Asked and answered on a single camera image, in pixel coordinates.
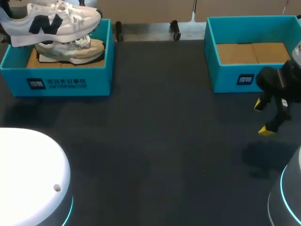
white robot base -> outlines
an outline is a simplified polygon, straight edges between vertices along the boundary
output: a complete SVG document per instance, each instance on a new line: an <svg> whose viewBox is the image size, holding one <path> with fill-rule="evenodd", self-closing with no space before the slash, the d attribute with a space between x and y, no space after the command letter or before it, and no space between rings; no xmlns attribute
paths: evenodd
<svg viewBox="0 0 301 226"><path fill-rule="evenodd" d="M50 137L0 128L2 226L67 226L73 208L70 166Z"/></svg>
<svg viewBox="0 0 301 226"><path fill-rule="evenodd" d="M272 226L301 225L301 148L298 148L268 199L268 215Z"/></svg>

shoe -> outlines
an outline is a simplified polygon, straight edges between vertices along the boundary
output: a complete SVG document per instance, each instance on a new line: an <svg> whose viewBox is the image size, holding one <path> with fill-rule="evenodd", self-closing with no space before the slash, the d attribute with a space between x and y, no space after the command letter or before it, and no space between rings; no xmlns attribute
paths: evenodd
<svg viewBox="0 0 301 226"><path fill-rule="evenodd" d="M35 45L40 63L71 63L85 65L104 59L103 41L90 39L89 35L71 43L38 43Z"/></svg>
<svg viewBox="0 0 301 226"><path fill-rule="evenodd" d="M56 4L27 5L28 15L12 19L0 8L0 23L13 47L43 41L74 41L91 33L100 23L100 11L90 7L73 7L58 0Z"/></svg>
<svg viewBox="0 0 301 226"><path fill-rule="evenodd" d="M37 4L37 5L42 5L42 6L50 6L51 4L57 4L58 2L60 2L62 0L31 0L31 3L33 4ZM95 8L92 7L86 7L82 4L82 2L80 2L81 5L77 6L77 5L72 5L73 8L75 9L79 9L79 10L95 10ZM103 18L103 13L97 9L98 13L100 13L101 17Z"/></svg>

open box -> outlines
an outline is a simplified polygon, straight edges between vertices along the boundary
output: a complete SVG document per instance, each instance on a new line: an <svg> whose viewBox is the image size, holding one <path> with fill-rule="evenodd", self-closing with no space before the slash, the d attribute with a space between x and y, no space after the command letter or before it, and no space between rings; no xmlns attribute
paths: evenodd
<svg viewBox="0 0 301 226"><path fill-rule="evenodd" d="M289 56L301 40L295 16L209 17L205 31L205 56L215 93L260 92L255 77L264 66L281 68L285 63L222 64L219 44L283 43ZM248 82L239 82L241 78Z"/></svg>
<svg viewBox="0 0 301 226"><path fill-rule="evenodd" d="M106 44L103 66L26 68L33 46L13 48L9 45L0 71L13 96L108 96L114 59L111 21L102 19L91 38Z"/></svg>

beige sneaker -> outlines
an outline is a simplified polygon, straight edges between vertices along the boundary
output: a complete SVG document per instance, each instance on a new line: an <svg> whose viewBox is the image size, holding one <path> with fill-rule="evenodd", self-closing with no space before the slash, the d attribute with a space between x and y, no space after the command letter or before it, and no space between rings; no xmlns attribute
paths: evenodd
<svg viewBox="0 0 301 226"><path fill-rule="evenodd" d="M105 43L89 35L70 43L52 42L35 45L41 63L71 63L85 65L104 59Z"/></svg>

dark gray table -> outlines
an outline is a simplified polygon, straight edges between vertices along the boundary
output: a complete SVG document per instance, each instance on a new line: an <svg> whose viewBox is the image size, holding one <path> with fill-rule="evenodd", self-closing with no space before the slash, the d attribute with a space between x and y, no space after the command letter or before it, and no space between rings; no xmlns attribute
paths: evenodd
<svg viewBox="0 0 301 226"><path fill-rule="evenodd" d="M0 126L41 131L67 154L72 226L269 225L270 189L301 143L300 105L259 136L276 107L214 94L200 40L118 43L113 76L110 97L71 100L15 99L0 80Z"/></svg>

